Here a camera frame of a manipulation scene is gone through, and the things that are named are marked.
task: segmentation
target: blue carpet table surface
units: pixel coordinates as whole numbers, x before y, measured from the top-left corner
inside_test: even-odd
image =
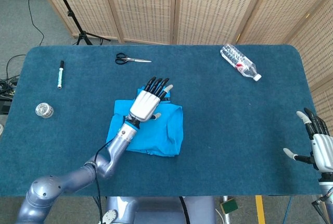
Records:
[[[34,179],[63,175],[105,143],[114,102],[134,99],[151,77],[170,78],[171,100],[183,106],[180,155],[125,152],[102,195],[286,195],[319,193],[302,121],[314,109],[302,62],[289,45],[237,46],[257,66],[258,82],[220,55],[221,45],[45,46],[29,51],[0,141],[0,195],[25,195]],[[116,53],[152,60],[116,65]],[[57,88],[60,60],[63,88]],[[49,119],[35,107],[54,108]],[[76,195],[96,195],[92,184]]]

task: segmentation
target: scissor blade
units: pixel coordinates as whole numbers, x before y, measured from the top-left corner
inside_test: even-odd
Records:
[[[137,61],[139,63],[151,63],[151,60],[143,60],[143,59],[133,59],[133,61]]]

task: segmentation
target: marker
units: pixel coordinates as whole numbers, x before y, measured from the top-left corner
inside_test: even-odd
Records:
[[[62,88],[62,73],[63,73],[63,61],[60,61],[59,76],[58,76],[58,89]]]

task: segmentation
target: robotic arm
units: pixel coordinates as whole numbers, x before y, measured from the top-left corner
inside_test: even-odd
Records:
[[[139,93],[125,123],[107,147],[110,156],[108,160],[96,154],[83,167],[67,175],[50,175],[36,179],[25,196],[16,224],[44,223],[53,203],[63,192],[74,193],[92,184],[95,181],[96,173],[104,179],[110,178],[120,156],[139,130],[139,124],[160,116],[158,113],[153,115],[153,112],[173,87],[173,85],[169,85],[163,89],[168,80],[168,78],[163,81],[161,78],[156,80],[156,77],[153,77]]]
[[[329,135],[324,120],[314,115],[307,108],[304,108],[304,111],[306,114],[301,111],[297,111],[296,114],[302,119],[306,131],[308,132],[312,147],[310,156],[294,154],[287,148],[284,148],[283,151],[293,160],[312,164],[314,169],[319,170],[322,174],[322,177],[319,179],[319,185],[322,189],[323,197],[314,201],[312,205],[322,216],[324,221],[329,224],[318,205],[321,202],[325,202],[329,219],[330,221],[333,221],[333,138]]]

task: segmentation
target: scissors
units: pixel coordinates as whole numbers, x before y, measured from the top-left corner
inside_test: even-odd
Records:
[[[125,64],[128,61],[137,61],[139,63],[151,63],[150,60],[129,58],[124,53],[118,53],[118,54],[116,54],[116,59],[114,60],[114,62],[116,64],[119,64],[119,65],[123,65],[123,64]]]

